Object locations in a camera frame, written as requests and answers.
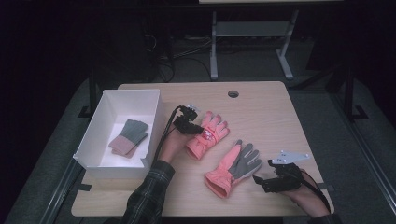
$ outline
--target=wooden table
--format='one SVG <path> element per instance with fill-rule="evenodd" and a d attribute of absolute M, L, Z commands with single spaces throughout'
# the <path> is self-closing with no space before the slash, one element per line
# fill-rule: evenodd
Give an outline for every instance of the wooden table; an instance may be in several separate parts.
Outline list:
<path fill-rule="evenodd" d="M 253 178 L 247 178 L 232 191 L 229 199 L 220 199 L 204 183 L 204 173 L 215 169 L 219 160 L 237 139 L 252 143 L 263 160 L 255 174 L 273 178 L 274 168 L 267 160 L 274 159 L 280 150 L 307 153 L 310 160 L 296 164 L 323 182 L 318 166 L 306 141 L 304 131 L 282 82 L 210 82 L 168 84 L 124 84 L 121 90 L 160 89 L 166 116 L 178 105 L 196 105 L 201 112 L 195 121 L 200 123 L 206 110 L 228 121 L 231 133 L 212 147 L 201 161 L 191 160 L 180 153 L 172 165 L 176 174 L 166 193 L 165 217 L 283 217 L 303 215 L 304 212 L 288 198 L 265 193 Z M 231 98 L 229 91 L 239 96 Z M 72 207 L 76 217 L 122 216 L 128 197 L 142 180 L 95 179 L 85 174 L 82 184 L 91 190 L 79 190 Z M 327 190 L 325 195 L 332 207 Z"/>

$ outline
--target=pink glove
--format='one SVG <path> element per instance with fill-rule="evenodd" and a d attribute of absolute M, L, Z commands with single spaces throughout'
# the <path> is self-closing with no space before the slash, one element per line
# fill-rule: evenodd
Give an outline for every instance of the pink glove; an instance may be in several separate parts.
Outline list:
<path fill-rule="evenodd" d="M 241 148 L 242 140 L 238 140 L 220 161 L 218 168 L 205 174 L 206 185 L 220 198 L 228 198 L 233 186 L 262 166 L 259 150 L 253 150 L 250 143 L 243 150 Z"/>
<path fill-rule="evenodd" d="M 204 130 L 201 134 L 195 135 L 186 145 L 188 154 L 193 159 L 200 160 L 211 147 L 230 132 L 227 125 L 227 121 L 221 122 L 220 115 L 213 117 L 213 113 L 207 111 L 201 124 Z"/>

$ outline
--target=white box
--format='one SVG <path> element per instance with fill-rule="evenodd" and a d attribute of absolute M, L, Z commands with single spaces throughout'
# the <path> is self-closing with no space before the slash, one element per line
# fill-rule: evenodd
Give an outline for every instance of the white box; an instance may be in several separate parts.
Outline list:
<path fill-rule="evenodd" d="M 127 119 L 147 123 L 148 136 L 131 159 L 108 146 Z M 106 90 L 73 158 L 95 178 L 144 178 L 160 143 L 165 116 L 160 90 Z"/>

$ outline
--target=person's hand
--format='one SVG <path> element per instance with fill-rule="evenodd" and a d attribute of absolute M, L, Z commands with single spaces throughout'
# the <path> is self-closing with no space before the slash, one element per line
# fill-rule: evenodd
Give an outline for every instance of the person's hand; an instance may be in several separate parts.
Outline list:
<path fill-rule="evenodd" d="M 173 158 L 182 151 L 187 142 L 194 137 L 193 134 L 183 134 L 178 131 L 174 124 L 169 127 L 169 134 L 163 142 L 163 148 L 158 160 L 171 163 Z"/>
<path fill-rule="evenodd" d="M 304 179 L 312 186 L 315 186 L 316 184 L 314 180 L 305 173 L 305 170 L 302 169 L 302 171 Z M 305 185 L 301 185 L 295 190 L 279 193 L 290 197 L 294 203 L 297 203 L 312 218 L 323 217 L 330 214 L 326 205 L 319 196 Z"/>

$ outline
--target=flannel shirt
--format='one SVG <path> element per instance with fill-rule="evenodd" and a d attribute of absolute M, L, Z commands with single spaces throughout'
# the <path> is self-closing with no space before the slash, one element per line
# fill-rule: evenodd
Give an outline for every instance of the flannel shirt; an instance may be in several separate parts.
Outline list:
<path fill-rule="evenodd" d="M 128 199 L 122 224 L 159 224 L 166 189 L 175 173 L 165 161 L 155 161 L 143 183 Z"/>

